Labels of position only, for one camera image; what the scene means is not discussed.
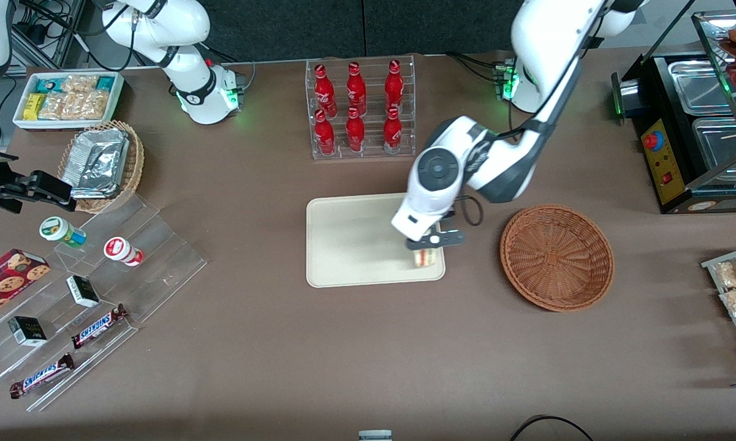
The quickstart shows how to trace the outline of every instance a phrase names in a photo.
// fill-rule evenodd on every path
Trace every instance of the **yellow control panel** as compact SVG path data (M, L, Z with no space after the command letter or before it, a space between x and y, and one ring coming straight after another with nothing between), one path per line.
M661 119L640 137L640 142L643 143L643 151L648 160L648 168L651 170L659 200L662 201L662 204L669 203L676 196L681 195L686 187Z

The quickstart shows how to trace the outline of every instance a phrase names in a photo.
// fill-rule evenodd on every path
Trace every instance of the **stainless steel tray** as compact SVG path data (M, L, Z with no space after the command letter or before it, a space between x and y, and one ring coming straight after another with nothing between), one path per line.
M709 168L736 155L736 137L723 140L721 137L736 134L735 118L698 118L692 123L700 153ZM718 176L722 181L736 181L736 163Z
M667 67L684 111L692 116L731 115L709 61L676 61Z

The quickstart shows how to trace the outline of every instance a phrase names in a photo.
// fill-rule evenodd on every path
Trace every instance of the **emergency stop button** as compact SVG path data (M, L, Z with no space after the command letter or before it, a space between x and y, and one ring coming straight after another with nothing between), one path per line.
M658 130L654 130L643 137L643 147L650 151L659 151L664 144L664 134Z

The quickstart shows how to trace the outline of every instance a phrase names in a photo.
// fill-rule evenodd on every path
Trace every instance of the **small black box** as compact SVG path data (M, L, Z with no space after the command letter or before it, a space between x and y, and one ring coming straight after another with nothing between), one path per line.
M74 301L84 307L98 306L99 298L90 281L81 276L71 276L66 279L68 291L74 296Z
M9 320L9 328L17 343L23 346L41 346L46 343L46 335L40 329L37 318L16 315Z

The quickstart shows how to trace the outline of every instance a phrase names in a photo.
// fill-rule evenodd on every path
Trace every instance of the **dark wall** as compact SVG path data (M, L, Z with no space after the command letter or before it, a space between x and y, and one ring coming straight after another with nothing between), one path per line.
M506 50L512 19L523 2L199 1L210 16L207 44L240 61Z

